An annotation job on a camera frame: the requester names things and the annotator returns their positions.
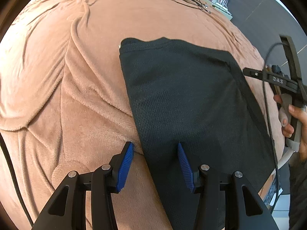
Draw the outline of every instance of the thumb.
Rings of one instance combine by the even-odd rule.
[[[295,107],[293,105],[289,105],[290,114],[301,121],[301,123],[307,127],[307,113],[303,111],[301,108]]]
[[[278,119],[283,127],[285,127],[288,124],[288,117],[284,107],[280,108],[278,112]]]

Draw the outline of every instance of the gray floor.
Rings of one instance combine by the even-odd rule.
[[[297,21],[276,0],[229,0],[228,9],[233,15],[231,22],[255,46],[265,58],[268,49],[280,42],[280,34],[292,37],[301,64],[303,82],[307,84],[307,36]],[[272,52],[268,64],[282,66],[289,74],[282,46]]]

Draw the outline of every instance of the finger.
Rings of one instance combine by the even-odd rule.
[[[293,132],[294,132],[294,128],[293,128],[293,126],[292,126],[291,124],[287,124],[287,125],[284,127],[284,130],[285,130],[286,132],[288,132],[289,134],[293,134]]]
[[[287,138],[290,138],[292,136],[292,134],[288,133],[283,127],[281,128],[281,132]]]
[[[300,145],[300,150],[298,151],[300,153],[300,161],[304,162],[307,160],[307,145],[302,144]]]
[[[274,95],[273,99],[275,102],[282,104],[282,99],[280,95]]]
[[[302,122],[302,124],[307,127],[307,113],[305,111],[302,111],[300,108],[293,106],[293,105],[289,105],[289,113],[297,118],[298,120],[300,120]]]
[[[280,108],[278,112],[278,119],[283,127],[285,127],[288,124],[288,117],[284,107]]]

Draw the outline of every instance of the human hand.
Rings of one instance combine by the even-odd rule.
[[[279,95],[275,95],[273,98],[277,103],[282,104],[282,99]],[[300,139],[299,154],[300,154],[300,161],[304,162],[307,160],[307,113],[293,105],[289,105],[288,110],[293,117],[297,118],[302,123],[302,135]],[[292,125],[290,125],[288,119],[283,119],[283,122],[281,123],[282,125],[285,125],[281,127],[282,134],[285,137],[290,138],[294,132],[294,128],[292,127]]]

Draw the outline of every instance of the brown blanket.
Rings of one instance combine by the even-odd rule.
[[[20,13],[1,42],[0,129],[33,220],[70,170],[93,171],[133,141],[137,153],[126,186],[112,196],[119,230],[171,229],[142,155],[119,44],[126,37],[182,39],[229,51],[241,68],[261,69],[258,51],[209,9],[211,14],[171,0],[39,0]],[[247,81],[265,114],[261,82]],[[284,138],[267,89],[280,157]],[[0,201],[19,230],[28,230],[2,152],[0,162]]]

